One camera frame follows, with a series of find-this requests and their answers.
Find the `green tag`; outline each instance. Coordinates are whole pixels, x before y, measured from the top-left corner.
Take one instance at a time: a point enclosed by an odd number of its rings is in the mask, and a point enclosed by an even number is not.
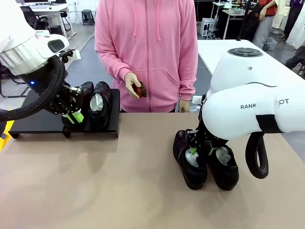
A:
[[[210,143],[210,147],[211,147],[211,151],[210,151],[209,155],[211,155],[213,153],[213,151],[217,149],[217,148],[213,148],[211,143]]]
[[[78,123],[81,123],[84,120],[84,116],[81,114],[81,112],[75,112],[73,113],[73,116],[78,121]]]
[[[195,155],[197,148],[191,149],[192,155]]]
[[[74,124],[73,120],[70,118],[70,116],[69,116],[68,114],[63,115],[63,117],[68,118],[68,120],[69,120],[72,124]]]

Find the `white table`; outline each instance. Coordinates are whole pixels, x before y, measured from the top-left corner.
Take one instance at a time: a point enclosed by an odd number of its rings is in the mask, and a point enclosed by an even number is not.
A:
[[[216,28],[217,26],[217,22],[218,22],[218,11],[219,11],[219,7],[220,6],[224,6],[225,2],[213,2],[213,7],[212,7],[212,12],[211,12],[211,18],[213,17],[213,12],[214,12],[214,6],[217,6],[217,11],[216,11],[216,15],[214,17],[215,19],[215,25],[214,27]]]
[[[223,40],[225,39],[225,37],[227,35],[230,17],[231,16],[233,17],[231,20],[242,20],[242,18],[236,18],[237,16],[244,16],[245,11],[243,9],[241,9],[241,10],[242,10],[241,13],[230,13],[229,10],[223,10],[224,13],[228,14],[228,19],[227,19],[227,24],[226,24],[225,30],[224,30]]]
[[[218,11],[219,11],[219,7],[220,7],[220,6],[224,6],[224,5],[225,5],[225,2],[213,2],[211,18],[213,17],[214,6],[217,6],[217,11],[216,11],[216,17],[217,17]]]
[[[61,25],[61,30],[63,35],[69,40],[72,36],[76,34],[76,32],[73,31],[70,14],[69,14],[69,6],[72,6],[72,4],[58,4],[53,6],[48,6],[44,9],[32,9],[36,16],[55,16],[55,20],[53,20],[54,24]],[[61,12],[67,12],[69,23],[71,26],[71,34],[67,35],[67,32],[65,31],[63,22],[61,20]]]
[[[205,66],[211,73],[214,74],[214,71],[218,65],[218,62],[222,56],[230,49],[234,48],[253,48],[261,51],[264,55],[270,57],[268,59],[268,66],[274,69],[274,74],[285,74],[289,75],[291,80],[302,80],[297,74],[289,70],[279,61],[274,59],[272,56],[262,51],[254,44],[246,40],[199,40],[198,41],[198,53],[204,62]]]

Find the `bag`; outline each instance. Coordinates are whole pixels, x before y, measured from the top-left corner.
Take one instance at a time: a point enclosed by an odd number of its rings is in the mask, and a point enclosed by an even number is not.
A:
[[[252,12],[249,13],[246,16],[246,23],[244,26],[244,30],[242,32],[242,36],[241,38],[243,40],[248,40],[250,42],[252,42],[255,32],[257,30],[257,27],[259,25],[259,15],[262,11],[264,6],[256,4],[253,9]]]

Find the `cable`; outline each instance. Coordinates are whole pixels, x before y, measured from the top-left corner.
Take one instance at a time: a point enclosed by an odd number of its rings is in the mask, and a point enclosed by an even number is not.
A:
[[[76,18],[76,3],[74,3],[74,10],[75,10],[75,22],[72,22],[72,21],[71,21],[72,24],[75,24],[76,21],[77,21],[77,18]]]
[[[199,12],[198,12],[198,8],[199,8],[199,2],[197,2],[197,19],[198,19],[198,21],[200,22],[200,20],[199,20]]]
[[[245,153],[248,168],[252,175],[258,179],[266,178],[269,173],[268,158],[263,137],[263,132],[252,133],[249,137]]]
[[[57,56],[51,58],[49,60],[49,64],[52,64],[55,69],[54,77],[52,78],[49,87],[40,95],[36,101],[30,105],[12,111],[0,113],[0,121],[18,120],[31,116],[42,110],[45,105],[49,104],[55,98],[60,87],[62,86],[62,82],[64,81],[65,68],[63,62]]]

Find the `hoodie zipper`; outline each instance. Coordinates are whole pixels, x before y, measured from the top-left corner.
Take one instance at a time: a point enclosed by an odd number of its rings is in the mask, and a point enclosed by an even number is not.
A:
[[[146,16],[146,47],[147,47],[147,91],[148,91],[148,108],[149,112],[152,112],[152,101],[150,95],[150,80],[149,80],[149,47],[148,47],[148,13],[147,13],[147,0],[145,0],[145,16]]]

